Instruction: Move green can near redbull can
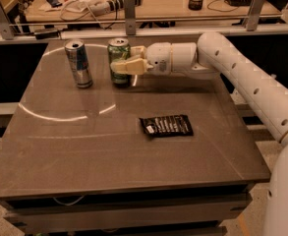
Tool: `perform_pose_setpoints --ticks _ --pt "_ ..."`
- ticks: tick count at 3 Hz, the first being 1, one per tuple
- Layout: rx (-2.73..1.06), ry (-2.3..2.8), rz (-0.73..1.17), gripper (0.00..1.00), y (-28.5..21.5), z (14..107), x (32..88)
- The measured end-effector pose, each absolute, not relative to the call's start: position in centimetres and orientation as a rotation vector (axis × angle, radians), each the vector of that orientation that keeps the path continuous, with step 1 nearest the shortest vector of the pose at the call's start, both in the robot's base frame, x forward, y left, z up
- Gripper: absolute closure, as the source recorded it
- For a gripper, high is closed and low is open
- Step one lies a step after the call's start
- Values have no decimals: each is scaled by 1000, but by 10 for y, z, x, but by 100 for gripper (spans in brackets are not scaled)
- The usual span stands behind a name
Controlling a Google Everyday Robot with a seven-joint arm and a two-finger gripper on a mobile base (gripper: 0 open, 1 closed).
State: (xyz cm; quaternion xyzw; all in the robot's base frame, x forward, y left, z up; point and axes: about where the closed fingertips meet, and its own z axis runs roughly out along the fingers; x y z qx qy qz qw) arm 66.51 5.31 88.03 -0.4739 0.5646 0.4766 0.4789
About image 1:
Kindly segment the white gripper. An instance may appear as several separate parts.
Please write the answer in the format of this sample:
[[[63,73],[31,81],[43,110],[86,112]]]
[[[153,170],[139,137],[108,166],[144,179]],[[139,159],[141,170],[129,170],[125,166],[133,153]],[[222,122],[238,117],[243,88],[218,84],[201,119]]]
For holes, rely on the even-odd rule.
[[[154,75],[169,75],[171,72],[171,44],[154,43],[145,46],[133,46],[131,57],[110,64],[113,72],[123,75],[143,75],[147,71]]]

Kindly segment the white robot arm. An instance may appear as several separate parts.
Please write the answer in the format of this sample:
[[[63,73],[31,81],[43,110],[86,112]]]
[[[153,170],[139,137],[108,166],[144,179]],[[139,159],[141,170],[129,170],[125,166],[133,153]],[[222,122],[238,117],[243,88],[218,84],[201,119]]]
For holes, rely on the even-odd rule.
[[[169,75],[193,79],[224,75],[283,146],[272,170],[262,236],[288,236],[288,89],[247,59],[225,36],[206,32],[197,42],[135,46],[110,66],[120,74]]]

